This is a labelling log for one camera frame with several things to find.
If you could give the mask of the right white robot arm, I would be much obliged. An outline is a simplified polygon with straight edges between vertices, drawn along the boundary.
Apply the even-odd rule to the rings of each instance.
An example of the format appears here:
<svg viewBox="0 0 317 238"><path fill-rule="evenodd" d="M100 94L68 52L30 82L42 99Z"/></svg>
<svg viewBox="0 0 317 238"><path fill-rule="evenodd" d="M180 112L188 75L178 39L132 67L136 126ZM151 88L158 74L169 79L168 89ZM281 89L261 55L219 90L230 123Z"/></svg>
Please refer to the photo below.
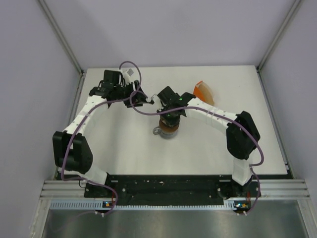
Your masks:
<svg viewBox="0 0 317 238"><path fill-rule="evenodd" d="M229 113L203 102L191 93L179 95L169 86L153 95L151 101L157 105L160 114L159 125L153 133L163 138L172 138L177 134L181 117L197 119L222 132L226 137L226 148L234 158L232 194L247 194L252 180L250 156L261 137L248 112Z"/></svg>

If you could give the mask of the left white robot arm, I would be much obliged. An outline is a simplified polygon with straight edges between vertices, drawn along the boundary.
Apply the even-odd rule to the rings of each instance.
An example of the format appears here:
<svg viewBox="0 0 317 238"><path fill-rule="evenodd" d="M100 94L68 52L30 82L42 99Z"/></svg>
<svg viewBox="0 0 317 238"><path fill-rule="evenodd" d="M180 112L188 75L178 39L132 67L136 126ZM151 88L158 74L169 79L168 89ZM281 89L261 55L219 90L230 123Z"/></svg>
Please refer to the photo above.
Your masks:
<svg viewBox="0 0 317 238"><path fill-rule="evenodd" d="M130 107L131 93L140 89L140 82L131 80L132 75L132 69L105 70L103 79L90 90L75 119L63 131L53 135L55 165L63 172L95 182L95 191L103 197L111 194L112 184L106 181L107 173L97 165L87 137L113 102L123 102Z"/></svg>

